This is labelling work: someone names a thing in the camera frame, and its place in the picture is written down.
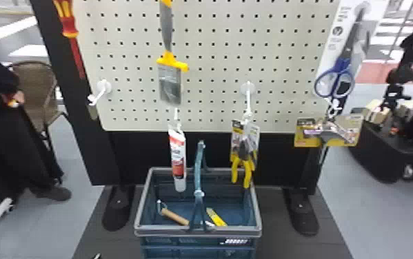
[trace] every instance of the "red screwdriver handle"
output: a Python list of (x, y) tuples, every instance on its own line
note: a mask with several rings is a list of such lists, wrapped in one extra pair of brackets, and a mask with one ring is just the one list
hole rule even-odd
[(63, 36), (69, 39), (76, 38), (78, 31), (72, 13), (72, 0), (54, 0), (53, 3), (63, 25)]

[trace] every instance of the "pegboard hook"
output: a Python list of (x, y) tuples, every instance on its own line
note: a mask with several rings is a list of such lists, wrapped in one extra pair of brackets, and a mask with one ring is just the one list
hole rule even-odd
[(339, 110), (342, 110), (342, 107), (339, 107), (340, 101), (338, 99), (330, 100), (329, 98), (324, 98), (324, 100), (328, 103), (328, 109), (326, 117), (331, 119), (335, 117)]
[(97, 82), (97, 89), (99, 91), (99, 94), (97, 96), (93, 94), (89, 94), (89, 96), (87, 96), (87, 99), (90, 102), (90, 106), (95, 106), (104, 94), (109, 94), (111, 92), (112, 86), (111, 83), (106, 79), (102, 79)]
[(179, 109), (177, 107), (174, 108), (174, 121), (177, 122), (177, 130), (181, 131), (181, 120), (179, 119)]
[(240, 92), (246, 96), (246, 110), (245, 114), (243, 114), (245, 124), (251, 121), (251, 118), (253, 117), (253, 111), (251, 110), (251, 95), (255, 90), (256, 86), (254, 86), (250, 80), (246, 81), (246, 83), (240, 87)]

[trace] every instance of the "white pegboard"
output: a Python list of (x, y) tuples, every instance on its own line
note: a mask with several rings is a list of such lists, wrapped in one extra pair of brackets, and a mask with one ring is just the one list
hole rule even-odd
[[(294, 132), (300, 116), (327, 105), (312, 88), (337, 0), (175, 0), (173, 52), (182, 74), (185, 131), (229, 132), (241, 118), (251, 80), (254, 119), (262, 132)], [(159, 100), (156, 58), (163, 53), (156, 0), (75, 0), (79, 47), (92, 91), (110, 131), (166, 131), (173, 109)]]

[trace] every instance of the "screwdriver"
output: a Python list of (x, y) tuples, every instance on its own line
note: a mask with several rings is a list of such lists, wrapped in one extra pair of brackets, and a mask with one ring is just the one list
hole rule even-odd
[(81, 53), (77, 45), (78, 31), (75, 25), (75, 18), (72, 13), (72, 0), (54, 0), (53, 4), (57, 8), (60, 22), (63, 25), (63, 36), (70, 40), (72, 55), (76, 63), (77, 71), (81, 79), (85, 78), (84, 64), (82, 63)]

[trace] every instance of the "black shoe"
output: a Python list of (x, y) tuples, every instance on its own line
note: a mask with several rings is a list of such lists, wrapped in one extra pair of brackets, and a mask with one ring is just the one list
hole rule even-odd
[(37, 198), (49, 198), (56, 201), (65, 201), (71, 198), (71, 191), (60, 186), (54, 186), (47, 191), (37, 191), (34, 194)]

